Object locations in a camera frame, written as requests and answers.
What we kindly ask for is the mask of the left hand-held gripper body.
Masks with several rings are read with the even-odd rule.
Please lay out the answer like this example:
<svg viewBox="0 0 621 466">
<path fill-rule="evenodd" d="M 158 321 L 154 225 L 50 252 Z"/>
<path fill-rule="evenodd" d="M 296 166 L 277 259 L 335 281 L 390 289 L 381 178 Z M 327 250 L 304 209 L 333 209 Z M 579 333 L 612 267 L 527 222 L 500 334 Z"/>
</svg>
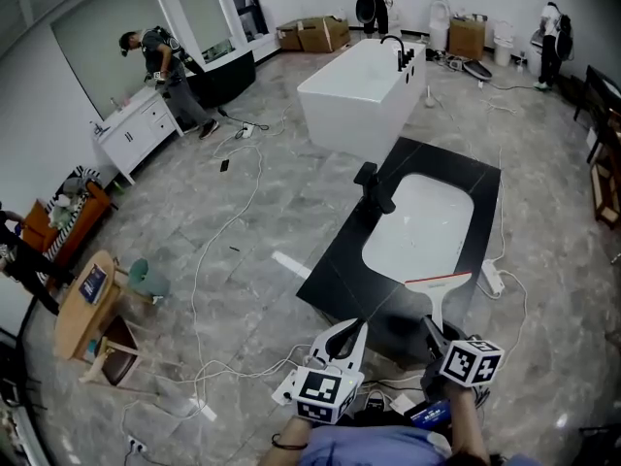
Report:
<svg viewBox="0 0 621 466">
<path fill-rule="evenodd" d="M 364 374 L 362 356 L 330 362 L 309 355 L 294 377 L 291 398 L 297 417 L 336 424 L 357 396 Z"/>
</svg>

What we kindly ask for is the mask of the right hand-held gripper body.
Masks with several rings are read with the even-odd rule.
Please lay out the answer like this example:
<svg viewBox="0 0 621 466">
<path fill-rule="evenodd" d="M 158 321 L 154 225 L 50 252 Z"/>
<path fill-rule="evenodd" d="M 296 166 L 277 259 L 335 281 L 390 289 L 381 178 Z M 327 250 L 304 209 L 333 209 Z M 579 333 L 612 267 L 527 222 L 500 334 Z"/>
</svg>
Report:
<svg viewBox="0 0 621 466">
<path fill-rule="evenodd" d="M 429 403 L 442 400 L 447 382 L 464 388 L 491 383 L 504 356 L 505 351 L 489 341 L 451 341 L 425 369 L 420 382 L 425 400 Z"/>
</svg>

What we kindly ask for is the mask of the white squeegee red trim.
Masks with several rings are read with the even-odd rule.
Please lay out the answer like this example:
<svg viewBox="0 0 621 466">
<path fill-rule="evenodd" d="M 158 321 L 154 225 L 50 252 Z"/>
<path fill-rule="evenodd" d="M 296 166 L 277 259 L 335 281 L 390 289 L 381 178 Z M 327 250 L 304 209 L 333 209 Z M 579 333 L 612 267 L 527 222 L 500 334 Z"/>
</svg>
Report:
<svg viewBox="0 0 621 466">
<path fill-rule="evenodd" d="M 414 293 L 425 295 L 432 305 L 432 322 L 443 332 L 442 302 L 451 291 L 467 283 L 472 277 L 471 272 L 444 275 L 439 277 L 410 280 L 404 286 Z"/>
</svg>

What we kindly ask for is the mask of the person's left forearm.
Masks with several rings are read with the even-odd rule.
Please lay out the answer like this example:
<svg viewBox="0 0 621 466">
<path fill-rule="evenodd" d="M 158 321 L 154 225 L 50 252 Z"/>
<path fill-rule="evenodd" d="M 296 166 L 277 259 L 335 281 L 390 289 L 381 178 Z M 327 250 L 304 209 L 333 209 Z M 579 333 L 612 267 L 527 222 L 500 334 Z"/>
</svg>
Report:
<svg viewBox="0 0 621 466">
<path fill-rule="evenodd" d="M 312 423 L 297 416 L 290 418 L 284 428 L 272 437 L 270 449 L 257 466 L 297 466 L 303 450 L 309 444 Z"/>
</svg>

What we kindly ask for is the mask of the person's right forearm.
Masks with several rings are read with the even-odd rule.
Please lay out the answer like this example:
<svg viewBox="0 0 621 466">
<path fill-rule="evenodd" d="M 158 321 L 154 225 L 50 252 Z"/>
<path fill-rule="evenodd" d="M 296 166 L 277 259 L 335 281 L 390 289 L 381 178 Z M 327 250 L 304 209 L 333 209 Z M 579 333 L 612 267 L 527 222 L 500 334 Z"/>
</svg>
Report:
<svg viewBox="0 0 621 466">
<path fill-rule="evenodd" d="M 491 466 L 479 424 L 474 392 L 448 382 L 444 386 L 451 413 L 452 455 L 446 466 Z"/>
</svg>

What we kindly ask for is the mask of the black wristband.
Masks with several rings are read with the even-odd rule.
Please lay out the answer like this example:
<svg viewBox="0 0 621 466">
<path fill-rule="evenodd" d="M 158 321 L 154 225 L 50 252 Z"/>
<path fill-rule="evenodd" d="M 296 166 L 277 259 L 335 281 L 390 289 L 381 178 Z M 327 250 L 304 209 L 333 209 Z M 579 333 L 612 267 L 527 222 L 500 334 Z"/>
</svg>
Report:
<svg viewBox="0 0 621 466">
<path fill-rule="evenodd" d="M 282 450 L 298 451 L 298 450 L 305 449 L 309 445 L 308 443 L 304 443 L 302 445 L 281 444 L 278 441 L 279 437 L 280 437 L 279 433 L 276 433 L 271 437 L 271 443 L 272 443 L 273 448 L 282 449 Z"/>
</svg>

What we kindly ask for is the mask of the black pouch blue label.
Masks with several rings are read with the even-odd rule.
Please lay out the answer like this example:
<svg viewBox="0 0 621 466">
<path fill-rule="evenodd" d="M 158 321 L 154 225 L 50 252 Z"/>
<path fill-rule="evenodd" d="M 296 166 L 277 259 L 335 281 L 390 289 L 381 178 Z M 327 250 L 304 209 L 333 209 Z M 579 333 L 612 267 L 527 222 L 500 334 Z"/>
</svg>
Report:
<svg viewBox="0 0 621 466">
<path fill-rule="evenodd" d="M 450 404 L 447 400 L 435 403 L 423 401 L 406 412 L 414 427 L 435 430 L 451 420 Z"/>
</svg>

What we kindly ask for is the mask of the black stone table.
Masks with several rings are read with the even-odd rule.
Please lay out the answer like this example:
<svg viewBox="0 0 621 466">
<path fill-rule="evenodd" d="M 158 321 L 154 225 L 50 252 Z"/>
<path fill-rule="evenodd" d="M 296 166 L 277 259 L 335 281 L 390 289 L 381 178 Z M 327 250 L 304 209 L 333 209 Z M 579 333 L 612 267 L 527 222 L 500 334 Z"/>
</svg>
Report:
<svg viewBox="0 0 621 466">
<path fill-rule="evenodd" d="M 470 228 L 451 273 L 471 272 L 472 277 L 442 302 L 443 321 L 461 329 L 487 251 L 501 171 L 467 156 L 401 137 L 383 164 L 377 165 L 377 175 L 392 199 L 402 178 L 409 174 L 456 186 L 474 201 Z M 383 213 L 365 208 L 361 199 L 297 295 L 334 322 L 364 319 L 368 323 L 367 348 L 408 371 L 431 360 L 422 327 L 422 318 L 432 313 L 431 301 L 365 265 L 363 247 Z"/>
</svg>

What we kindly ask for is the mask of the person's light blue shirt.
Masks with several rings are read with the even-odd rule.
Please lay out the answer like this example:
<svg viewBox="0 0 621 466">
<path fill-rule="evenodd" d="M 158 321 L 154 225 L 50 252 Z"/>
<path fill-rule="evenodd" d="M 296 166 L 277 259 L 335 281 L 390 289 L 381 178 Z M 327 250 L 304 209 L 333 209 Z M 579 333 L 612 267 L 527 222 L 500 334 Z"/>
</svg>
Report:
<svg viewBox="0 0 621 466">
<path fill-rule="evenodd" d="M 298 466 L 443 466 L 444 436 L 409 426 L 323 426 L 311 431 Z"/>
</svg>

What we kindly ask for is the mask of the white sink basin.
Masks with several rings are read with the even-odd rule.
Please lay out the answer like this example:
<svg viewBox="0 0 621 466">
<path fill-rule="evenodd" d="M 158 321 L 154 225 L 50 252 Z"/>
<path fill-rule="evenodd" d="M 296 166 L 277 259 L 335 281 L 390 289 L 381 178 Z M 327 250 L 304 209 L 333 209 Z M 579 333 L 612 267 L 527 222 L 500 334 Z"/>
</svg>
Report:
<svg viewBox="0 0 621 466">
<path fill-rule="evenodd" d="M 453 273 L 474 213 L 464 190 L 421 174 L 402 178 L 362 250 L 365 265 L 398 283 Z"/>
</svg>

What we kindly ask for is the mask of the black sink faucet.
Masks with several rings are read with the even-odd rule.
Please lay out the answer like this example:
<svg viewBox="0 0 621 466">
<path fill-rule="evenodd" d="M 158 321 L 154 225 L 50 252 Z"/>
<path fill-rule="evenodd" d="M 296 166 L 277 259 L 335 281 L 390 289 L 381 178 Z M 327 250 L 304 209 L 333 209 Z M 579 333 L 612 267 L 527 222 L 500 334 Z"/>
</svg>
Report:
<svg viewBox="0 0 621 466">
<path fill-rule="evenodd" d="M 384 215 L 392 214 L 396 210 L 396 205 L 379 181 L 377 165 L 373 162 L 365 162 L 353 182 L 362 188 L 361 202 L 365 208 L 379 209 Z"/>
</svg>

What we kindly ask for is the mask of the wooden shelf cart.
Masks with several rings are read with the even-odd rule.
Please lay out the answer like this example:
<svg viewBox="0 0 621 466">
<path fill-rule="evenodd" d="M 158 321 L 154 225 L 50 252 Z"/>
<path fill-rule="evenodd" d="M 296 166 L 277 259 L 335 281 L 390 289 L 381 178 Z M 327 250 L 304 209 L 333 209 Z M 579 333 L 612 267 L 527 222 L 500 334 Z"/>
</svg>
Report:
<svg viewBox="0 0 621 466">
<path fill-rule="evenodd" d="M 609 109 L 595 135 L 588 157 L 595 219 L 614 229 L 621 226 L 621 115 Z"/>
</svg>

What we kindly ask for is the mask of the teal stool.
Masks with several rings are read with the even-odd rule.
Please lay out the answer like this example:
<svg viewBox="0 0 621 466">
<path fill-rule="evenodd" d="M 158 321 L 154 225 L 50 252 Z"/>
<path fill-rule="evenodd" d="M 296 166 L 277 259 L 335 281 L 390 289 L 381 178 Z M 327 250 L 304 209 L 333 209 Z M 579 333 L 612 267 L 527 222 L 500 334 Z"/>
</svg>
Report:
<svg viewBox="0 0 621 466">
<path fill-rule="evenodd" d="M 167 297 L 171 290 L 170 281 L 145 258 L 137 259 L 131 265 L 128 272 L 128 286 L 152 301 Z"/>
</svg>

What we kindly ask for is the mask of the wooden chair brown seat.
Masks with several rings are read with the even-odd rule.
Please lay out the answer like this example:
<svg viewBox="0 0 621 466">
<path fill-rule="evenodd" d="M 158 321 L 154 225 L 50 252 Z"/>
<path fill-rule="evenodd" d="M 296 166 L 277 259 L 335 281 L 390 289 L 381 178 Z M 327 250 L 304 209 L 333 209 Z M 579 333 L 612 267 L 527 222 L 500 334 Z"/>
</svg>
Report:
<svg viewBox="0 0 621 466">
<path fill-rule="evenodd" d="M 157 391 L 125 385 L 143 360 L 162 362 L 161 358 L 140 350 L 130 325 L 123 317 L 116 316 L 96 344 L 94 359 L 86 362 L 86 371 L 79 377 L 79 382 L 132 396 L 157 399 L 160 397 Z"/>
</svg>

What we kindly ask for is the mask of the white bathtub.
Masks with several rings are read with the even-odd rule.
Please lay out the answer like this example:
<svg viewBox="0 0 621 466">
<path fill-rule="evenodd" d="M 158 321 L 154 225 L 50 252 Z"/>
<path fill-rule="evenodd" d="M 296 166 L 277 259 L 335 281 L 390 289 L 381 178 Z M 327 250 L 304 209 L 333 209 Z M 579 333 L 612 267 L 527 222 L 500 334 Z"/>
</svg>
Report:
<svg viewBox="0 0 621 466">
<path fill-rule="evenodd" d="M 427 86 L 426 46 L 398 71 L 394 40 L 364 39 L 301 83 L 297 92 L 311 141 L 381 163 Z"/>
</svg>

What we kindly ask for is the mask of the blue book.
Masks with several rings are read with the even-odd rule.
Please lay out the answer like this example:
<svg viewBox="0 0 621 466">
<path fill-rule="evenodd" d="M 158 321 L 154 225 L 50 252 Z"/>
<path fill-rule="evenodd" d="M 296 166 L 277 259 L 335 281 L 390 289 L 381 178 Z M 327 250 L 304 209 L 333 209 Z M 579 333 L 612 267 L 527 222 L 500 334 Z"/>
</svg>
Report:
<svg viewBox="0 0 621 466">
<path fill-rule="evenodd" d="M 96 305 L 99 302 L 107 278 L 107 273 L 98 264 L 92 265 L 79 287 L 79 292 L 87 304 Z"/>
</svg>

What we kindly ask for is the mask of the round wooden side table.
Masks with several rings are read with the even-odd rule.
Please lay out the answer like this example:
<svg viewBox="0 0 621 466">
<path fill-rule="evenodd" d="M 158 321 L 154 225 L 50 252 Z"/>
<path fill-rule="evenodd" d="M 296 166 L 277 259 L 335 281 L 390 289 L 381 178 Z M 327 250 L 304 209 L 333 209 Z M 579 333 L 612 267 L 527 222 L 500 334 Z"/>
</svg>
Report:
<svg viewBox="0 0 621 466">
<path fill-rule="evenodd" d="M 93 265 L 99 266 L 107 275 L 97 304 L 89 304 L 80 293 L 80 286 L 88 277 Z M 66 292 L 54 328 L 54 354 L 64 360 L 81 358 L 90 340 L 112 314 L 120 295 L 115 282 L 115 266 L 111 255 L 105 250 L 94 253 L 81 273 Z"/>
</svg>

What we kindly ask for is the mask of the black oval lid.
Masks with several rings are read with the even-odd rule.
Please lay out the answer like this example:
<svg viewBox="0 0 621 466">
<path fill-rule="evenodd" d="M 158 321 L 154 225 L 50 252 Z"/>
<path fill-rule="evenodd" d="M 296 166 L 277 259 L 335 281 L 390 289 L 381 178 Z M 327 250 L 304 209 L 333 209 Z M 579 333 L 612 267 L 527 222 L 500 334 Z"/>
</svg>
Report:
<svg viewBox="0 0 621 466">
<path fill-rule="evenodd" d="M 490 82 L 492 80 L 492 73 L 478 60 L 465 60 L 463 70 L 478 81 Z"/>
</svg>

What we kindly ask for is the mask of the orange sofa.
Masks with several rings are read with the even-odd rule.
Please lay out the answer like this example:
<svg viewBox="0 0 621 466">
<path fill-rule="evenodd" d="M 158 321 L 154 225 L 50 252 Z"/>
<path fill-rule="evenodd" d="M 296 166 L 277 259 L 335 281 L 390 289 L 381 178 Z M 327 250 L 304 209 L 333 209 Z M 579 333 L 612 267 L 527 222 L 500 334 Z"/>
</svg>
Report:
<svg viewBox="0 0 621 466">
<path fill-rule="evenodd" d="M 111 200 L 98 183 L 88 182 L 85 200 L 77 217 L 62 230 L 51 226 L 49 210 L 36 200 L 25 218 L 22 239 L 52 262 L 66 266 L 80 248 L 91 229 L 112 207 Z"/>
</svg>

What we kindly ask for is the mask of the striped cloth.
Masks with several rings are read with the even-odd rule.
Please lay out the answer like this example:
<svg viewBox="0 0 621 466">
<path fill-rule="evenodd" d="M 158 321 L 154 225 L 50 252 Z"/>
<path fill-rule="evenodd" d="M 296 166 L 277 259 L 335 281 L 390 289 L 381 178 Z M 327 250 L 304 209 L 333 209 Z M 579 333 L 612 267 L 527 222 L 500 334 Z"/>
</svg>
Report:
<svg viewBox="0 0 621 466">
<path fill-rule="evenodd" d="M 109 204 L 100 172 L 77 166 L 45 205 L 48 228 L 55 238 L 43 245 L 44 255 L 57 263 L 66 262 Z"/>
</svg>

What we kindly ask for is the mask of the white vanity cabinet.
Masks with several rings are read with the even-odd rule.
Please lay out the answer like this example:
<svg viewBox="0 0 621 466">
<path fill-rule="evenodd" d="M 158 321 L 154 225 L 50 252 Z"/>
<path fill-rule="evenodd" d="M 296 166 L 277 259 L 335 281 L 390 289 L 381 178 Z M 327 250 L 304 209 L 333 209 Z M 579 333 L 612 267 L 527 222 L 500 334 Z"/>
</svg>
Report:
<svg viewBox="0 0 621 466">
<path fill-rule="evenodd" d="M 130 184 L 131 173 L 172 134 L 184 136 L 165 99 L 149 86 L 93 128 L 94 141 Z"/>
</svg>

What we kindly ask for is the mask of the black glass counter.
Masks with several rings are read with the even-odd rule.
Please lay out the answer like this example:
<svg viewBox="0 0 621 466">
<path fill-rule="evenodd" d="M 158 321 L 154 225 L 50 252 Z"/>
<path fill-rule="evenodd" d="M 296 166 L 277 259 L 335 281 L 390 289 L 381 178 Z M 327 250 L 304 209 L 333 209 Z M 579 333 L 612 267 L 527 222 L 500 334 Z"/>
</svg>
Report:
<svg viewBox="0 0 621 466">
<path fill-rule="evenodd" d="M 184 65 L 188 84 L 204 108 L 217 108 L 236 99 L 256 80 L 251 50 L 236 50 L 229 39 L 202 53 L 208 67 L 204 71 L 193 61 Z"/>
</svg>

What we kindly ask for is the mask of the black bathtub faucet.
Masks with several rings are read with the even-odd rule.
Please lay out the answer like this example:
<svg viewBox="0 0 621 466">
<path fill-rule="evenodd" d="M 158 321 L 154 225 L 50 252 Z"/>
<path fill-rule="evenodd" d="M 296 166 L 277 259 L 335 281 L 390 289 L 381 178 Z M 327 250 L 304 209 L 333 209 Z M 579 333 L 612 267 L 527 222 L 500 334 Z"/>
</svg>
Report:
<svg viewBox="0 0 621 466">
<path fill-rule="evenodd" d="M 383 44 L 386 40 L 394 40 L 399 44 L 397 50 L 398 71 L 403 72 L 407 68 L 409 62 L 414 58 L 414 49 L 408 49 L 403 40 L 395 35 L 385 35 L 380 39 L 380 42 Z"/>
</svg>

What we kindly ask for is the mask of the black desk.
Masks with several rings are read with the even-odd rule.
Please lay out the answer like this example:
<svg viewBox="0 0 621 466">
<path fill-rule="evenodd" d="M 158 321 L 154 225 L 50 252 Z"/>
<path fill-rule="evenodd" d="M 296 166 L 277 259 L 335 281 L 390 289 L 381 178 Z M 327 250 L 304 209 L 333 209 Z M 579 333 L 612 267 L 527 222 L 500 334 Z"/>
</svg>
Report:
<svg viewBox="0 0 621 466">
<path fill-rule="evenodd" d="M 574 121 L 582 111 L 591 116 L 595 133 L 587 162 L 593 161 L 604 144 L 621 150 L 621 86 L 592 65 L 587 66 L 585 81 L 578 93 Z"/>
</svg>

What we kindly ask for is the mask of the white toilet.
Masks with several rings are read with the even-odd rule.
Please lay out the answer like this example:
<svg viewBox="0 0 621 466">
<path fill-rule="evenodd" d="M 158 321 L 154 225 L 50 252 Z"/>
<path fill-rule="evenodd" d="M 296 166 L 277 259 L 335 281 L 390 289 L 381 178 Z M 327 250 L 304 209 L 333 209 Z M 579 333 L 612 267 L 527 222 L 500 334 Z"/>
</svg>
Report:
<svg viewBox="0 0 621 466">
<path fill-rule="evenodd" d="M 507 67 L 511 61 L 514 46 L 513 26 L 507 21 L 497 21 L 493 33 L 494 61 L 498 66 Z"/>
<path fill-rule="evenodd" d="M 432 0 L 430 4 L 430 48 L 446 51 L 452 12 L 448 0 Z"/>
</svg>

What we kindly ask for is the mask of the tall cardboard box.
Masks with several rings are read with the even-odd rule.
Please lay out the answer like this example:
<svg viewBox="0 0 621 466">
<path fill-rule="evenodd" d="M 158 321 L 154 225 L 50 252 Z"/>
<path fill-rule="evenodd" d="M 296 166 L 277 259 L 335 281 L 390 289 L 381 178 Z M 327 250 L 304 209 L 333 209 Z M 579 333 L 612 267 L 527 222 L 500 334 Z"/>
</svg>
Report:
<svg viewBox="0 0 621 466">
<path fill-rule="evenodd" d="M 483 57 L 487 16 L 475 19 L 453 17 L 448 29 L 448 53 L 480 60 Z"/>
</svg>

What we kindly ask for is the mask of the large open cardboard box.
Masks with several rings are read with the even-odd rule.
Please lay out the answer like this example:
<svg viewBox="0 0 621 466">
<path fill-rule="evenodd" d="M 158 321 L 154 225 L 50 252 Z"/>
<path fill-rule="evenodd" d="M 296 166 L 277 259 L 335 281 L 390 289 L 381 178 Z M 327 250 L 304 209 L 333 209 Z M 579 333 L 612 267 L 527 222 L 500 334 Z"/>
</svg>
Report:
<svg viewBox="0 0 621 466">
<path fill-rule="evenodd" d="M 348 21 L 333 16 L 299 19 L 297 29 L 305 52 L 331 53 L 350 41 Z"/>
</svg>

